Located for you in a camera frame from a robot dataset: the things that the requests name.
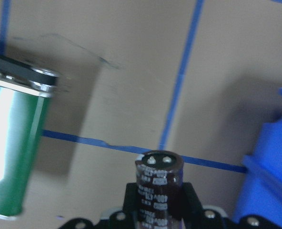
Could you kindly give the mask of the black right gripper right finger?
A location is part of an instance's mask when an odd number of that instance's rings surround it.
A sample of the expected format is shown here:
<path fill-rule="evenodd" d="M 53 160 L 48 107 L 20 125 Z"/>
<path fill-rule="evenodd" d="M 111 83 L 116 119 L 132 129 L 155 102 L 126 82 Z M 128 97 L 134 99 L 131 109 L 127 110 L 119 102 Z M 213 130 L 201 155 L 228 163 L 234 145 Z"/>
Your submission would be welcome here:
<path fill-rule="evenodd" d="M 181 215 L 186 229 L 199 229 L 201 226 L 202 204 L 191 183 L 182 185 Z"/>

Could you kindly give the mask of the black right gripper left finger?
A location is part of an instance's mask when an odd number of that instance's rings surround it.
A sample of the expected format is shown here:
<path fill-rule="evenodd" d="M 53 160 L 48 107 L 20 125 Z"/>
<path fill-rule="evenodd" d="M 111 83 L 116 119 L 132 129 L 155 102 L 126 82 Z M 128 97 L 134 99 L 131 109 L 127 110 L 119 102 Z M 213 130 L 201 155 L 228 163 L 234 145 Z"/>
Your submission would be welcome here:
<path fill-rule="evenodd" d="M 137 215 L 138 213 L 138 187 L 136 183 L 127 183 L 125 188 L 122 211 Z"/>

